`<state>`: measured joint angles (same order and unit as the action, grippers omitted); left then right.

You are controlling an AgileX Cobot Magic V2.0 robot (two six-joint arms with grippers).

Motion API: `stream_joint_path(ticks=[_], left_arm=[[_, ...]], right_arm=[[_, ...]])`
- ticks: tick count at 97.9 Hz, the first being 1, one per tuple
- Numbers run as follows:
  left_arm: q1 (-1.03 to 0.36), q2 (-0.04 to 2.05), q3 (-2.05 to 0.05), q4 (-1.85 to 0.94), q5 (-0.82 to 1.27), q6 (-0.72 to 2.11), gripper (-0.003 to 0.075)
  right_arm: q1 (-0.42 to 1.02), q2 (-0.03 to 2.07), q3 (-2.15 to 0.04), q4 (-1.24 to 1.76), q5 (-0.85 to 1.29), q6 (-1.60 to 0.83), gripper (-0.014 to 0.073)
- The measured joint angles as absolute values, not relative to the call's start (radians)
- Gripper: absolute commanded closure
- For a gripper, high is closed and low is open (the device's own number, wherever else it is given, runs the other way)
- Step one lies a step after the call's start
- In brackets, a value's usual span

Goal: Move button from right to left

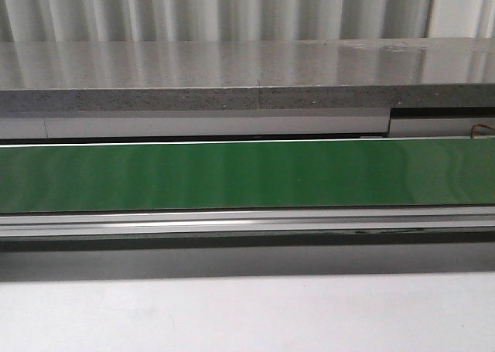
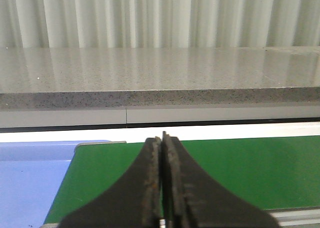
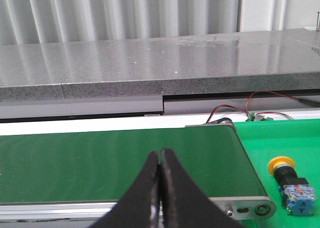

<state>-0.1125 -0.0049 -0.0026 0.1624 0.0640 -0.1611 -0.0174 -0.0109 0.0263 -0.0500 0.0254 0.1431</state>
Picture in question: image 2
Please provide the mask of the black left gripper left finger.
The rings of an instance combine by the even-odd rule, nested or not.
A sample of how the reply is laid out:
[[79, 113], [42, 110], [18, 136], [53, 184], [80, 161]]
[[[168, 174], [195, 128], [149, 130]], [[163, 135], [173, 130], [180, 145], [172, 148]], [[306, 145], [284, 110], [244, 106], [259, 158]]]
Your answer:
[[160, 138], [147, 138], [127, 171], [88, 204], [71, 212], [60, 227], [159, 227]]

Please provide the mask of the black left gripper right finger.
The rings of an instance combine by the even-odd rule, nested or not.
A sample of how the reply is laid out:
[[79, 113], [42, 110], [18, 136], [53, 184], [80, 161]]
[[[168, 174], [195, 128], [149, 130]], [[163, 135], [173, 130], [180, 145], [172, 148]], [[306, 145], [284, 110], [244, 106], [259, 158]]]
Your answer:
[[168, 227], [277, 227], [267, 212], [223, 187], [177, 137], [162, 135], [164, 216]]

